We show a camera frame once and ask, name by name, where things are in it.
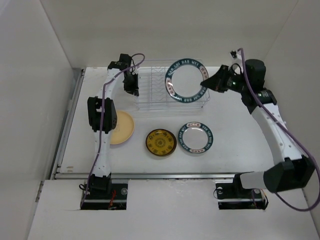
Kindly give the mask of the white wire dish rack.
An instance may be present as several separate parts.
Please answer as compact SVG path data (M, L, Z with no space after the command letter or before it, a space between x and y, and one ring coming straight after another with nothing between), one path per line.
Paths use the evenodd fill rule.
M180 103L172 99L165 88L165 74L175 61L180 59L148 59L138 69L139 96L135 102L138 110L159 114L200 113L210 100L209 91L196 102Z

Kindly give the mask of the dark rimmed back plate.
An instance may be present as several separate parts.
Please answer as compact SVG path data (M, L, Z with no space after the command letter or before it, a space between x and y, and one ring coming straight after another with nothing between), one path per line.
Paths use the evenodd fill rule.
M199 101L207 88L201 83L209 78L206 67L197 59L182 58L170 65L164 76L169 96L183 104Z

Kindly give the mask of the tan plate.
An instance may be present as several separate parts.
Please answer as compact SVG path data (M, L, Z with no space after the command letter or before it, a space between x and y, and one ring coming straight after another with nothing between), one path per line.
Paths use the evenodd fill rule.
M116 114L117 124L111 134L111 145L119 145L126 142L135 130L134 118L128 112L117 110Z

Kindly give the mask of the white blue rimmed plate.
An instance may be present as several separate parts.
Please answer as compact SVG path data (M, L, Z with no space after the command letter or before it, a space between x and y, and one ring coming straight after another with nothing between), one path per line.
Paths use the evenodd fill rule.
M184 124L178 131L177 139L182 149L190 154L203 154L214 143L211 129L198 121Z

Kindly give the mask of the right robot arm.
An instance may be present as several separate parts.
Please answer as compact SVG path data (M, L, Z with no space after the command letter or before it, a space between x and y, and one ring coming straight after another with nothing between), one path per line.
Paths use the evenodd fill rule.
M259 125L270 148L274 166L266 171L243 172L234 177L232 193L243 197L251 189L267 189L278 193L302 189L309 182L315 166L311 159L286 134L277 100L264 87L266 66L263 61L245 61L246 73L236 73L232 66L222 65L201 86L224 93L228 90L240 93L249 114Z

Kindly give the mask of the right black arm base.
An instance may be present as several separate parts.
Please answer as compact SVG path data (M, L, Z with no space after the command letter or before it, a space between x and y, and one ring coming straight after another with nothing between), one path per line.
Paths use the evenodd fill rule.
M261 189L245 189L233 182L216 181L215 190L219 210L266 210L269 200Z

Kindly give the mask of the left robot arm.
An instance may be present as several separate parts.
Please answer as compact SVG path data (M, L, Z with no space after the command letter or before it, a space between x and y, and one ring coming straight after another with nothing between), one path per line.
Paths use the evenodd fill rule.
M114 97L120 88L130 95L139 96L136 70L143 61L134 63L133 57L137 55L122 53L119 60L112 61L107 67L107 79L100 92L87 99L89 126L96 143L95 158L83 191L85 198L99 196L104 199L111 195L110 141L118 121Z

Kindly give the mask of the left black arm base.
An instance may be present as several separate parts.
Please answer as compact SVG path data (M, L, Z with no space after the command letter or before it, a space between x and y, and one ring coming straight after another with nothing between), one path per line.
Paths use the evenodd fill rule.
M126 210L128 184L127 183L113 183L110 192L90 192L85 193L86 185L80 184L79 188L82 190L80 201L81 210Z

